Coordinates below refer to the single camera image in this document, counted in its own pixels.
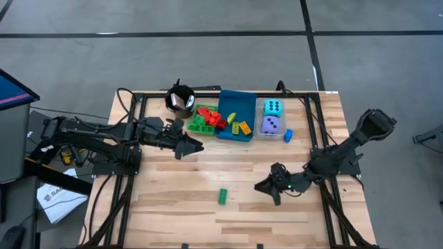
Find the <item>concrete floor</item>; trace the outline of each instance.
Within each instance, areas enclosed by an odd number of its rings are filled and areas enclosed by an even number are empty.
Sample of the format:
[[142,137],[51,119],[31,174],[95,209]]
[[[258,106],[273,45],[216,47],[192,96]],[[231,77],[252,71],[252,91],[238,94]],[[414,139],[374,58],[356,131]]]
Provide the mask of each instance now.
[[[313,29],[443,30],[438,0],[308,0]],[[0,33],[304,30],[290,0],[14,0]],[[443,124],[443,36],[315,37],[323,81],[339,91],[348,127],[368,108],[399,122],[365,145],[365,195],[384,248],[439,248],[443,158],[411,136]],[[192,86],[316,89],[306,37],[0,39],[0,68],[38,92],[36,107],[107,116],[114,91]],[[42,234],[43,249],[73,247],[86,207]]]

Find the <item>blue tray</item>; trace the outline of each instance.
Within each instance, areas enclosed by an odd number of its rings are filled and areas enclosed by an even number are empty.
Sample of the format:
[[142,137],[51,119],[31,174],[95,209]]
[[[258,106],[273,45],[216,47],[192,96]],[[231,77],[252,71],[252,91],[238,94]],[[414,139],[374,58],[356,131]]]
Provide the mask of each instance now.
[[227,120],[229,114],[235,112],[237,115],[235,116],[234,121],[246,121],[252,132],[251,134],[245,136],[240,130],[238,135],[234,135],[232,133],[232,125],[228,125],[223,130],[216,129],[216,137],[220,139],[249,142],[254,136],[256,100],[257,95],[255,93],[244,93],[228,90],[221,91],[218,107],[218,112],[221,114],[221,118]]

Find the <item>wood plank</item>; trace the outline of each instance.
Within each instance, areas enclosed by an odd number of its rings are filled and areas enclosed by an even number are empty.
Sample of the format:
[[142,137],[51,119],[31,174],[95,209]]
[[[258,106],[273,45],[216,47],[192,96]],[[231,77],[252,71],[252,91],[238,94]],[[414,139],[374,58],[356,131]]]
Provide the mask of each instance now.
[[[122,92],[129,105],[130,94]],[[320,93],[326,129],[337,142],[349,135],[338,94]],[[197,103],[217,105],[217,98],[197,98]],[[134,181],[132,204],[127,224],[126,248],[328,248],[325,218],[318,187],[313,185],[302,196],[282,194],[276,207],[270,196],[254,190],[265,179],[275,162],[299,172],[309,160],[311,140],[305,107],[297,99],[284,99],[287,126],[294,130],[289,143],[281,140],[252,140],[248,143],[219,140],[189,133],[204,143],[205,150],[183,160],[175,160],[168,150],[142,146],[143,161]],[[116,98],[109,123],[125,114]],[[146,116],[174,118],[165,109],[163,98],[147,101]],[[320,127],[315,122],[318,141]],[[93,184],[86,225],[92,202],[105,177]],[[100,195],[93,220],[94,230],[109,212],[115,177]],[[375,243],[363,190],[358,182],[338,177],[346,215],[361,235]],[[228,190],[225,205],[218,205],[220,188]],[[118,236],[116,219],[113,241]],[[336,236],[339,229],[334,219]]]

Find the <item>yellow lego brick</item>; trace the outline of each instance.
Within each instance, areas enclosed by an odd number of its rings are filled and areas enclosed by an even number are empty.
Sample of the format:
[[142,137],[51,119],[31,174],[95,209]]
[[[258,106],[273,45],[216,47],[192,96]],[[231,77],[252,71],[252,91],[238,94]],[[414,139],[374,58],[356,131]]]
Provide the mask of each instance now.
[[232,122],[234,121],[236,115],[237,115],[236,113],[229,114],[229,116],[228,116],[228,125],[232,124]]
[[248,124],[245,121],[241,122],[239,125],[240,125],[240,129],[243,131],[244,135],[247,136],[247,135],[251,134],[251,129],[249,128]]
[[239,123],[233,122],[233,134],[238,135],[238,131],[239,131]]

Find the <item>monitor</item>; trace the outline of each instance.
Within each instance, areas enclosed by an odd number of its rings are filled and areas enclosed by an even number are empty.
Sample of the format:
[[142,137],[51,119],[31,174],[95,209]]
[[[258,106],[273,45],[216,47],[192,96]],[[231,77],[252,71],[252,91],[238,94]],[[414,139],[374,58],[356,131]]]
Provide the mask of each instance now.
[[0,69],[0,111],[38,100],[36,93]]

